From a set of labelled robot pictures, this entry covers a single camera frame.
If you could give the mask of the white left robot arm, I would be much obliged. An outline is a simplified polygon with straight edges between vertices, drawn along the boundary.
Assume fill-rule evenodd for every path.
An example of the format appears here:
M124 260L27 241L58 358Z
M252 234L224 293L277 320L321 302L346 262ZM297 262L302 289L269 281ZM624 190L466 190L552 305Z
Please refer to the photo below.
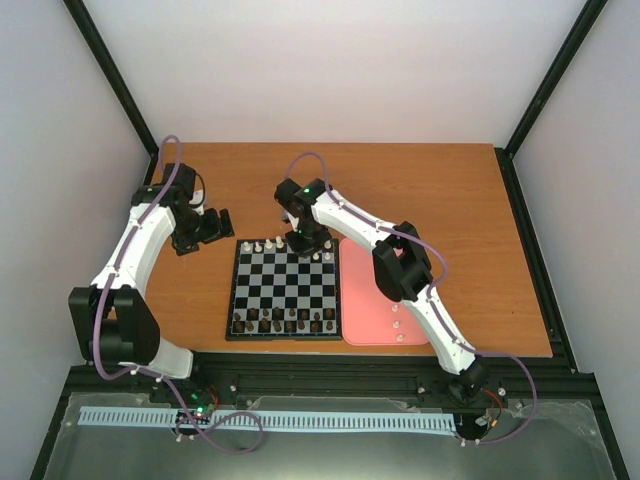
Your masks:
M204 182L193 168L168 164L159 183L133 194L125 230L105 267L68 298L85 360L172 378L174 392L190 403L206 395L208 378L192 368L191 350L162 337L145 294L165 243L183 256L233 236L228 211L208 208L205 200Z

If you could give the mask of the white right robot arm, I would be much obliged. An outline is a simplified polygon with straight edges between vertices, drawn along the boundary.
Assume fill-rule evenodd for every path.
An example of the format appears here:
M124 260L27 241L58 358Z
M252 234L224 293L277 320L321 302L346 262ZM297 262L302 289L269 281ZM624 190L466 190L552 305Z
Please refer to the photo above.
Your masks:
M444 307L426 245L414 225L384 221L319 178L304 186L286 178L276 186L274 199L292 226L285 238L298 256L318 252L331 239L331 230L364 248L371 255L378 290L404 305L426 333L440 367L450 375L449 395L462 405L475 400L488 369Z

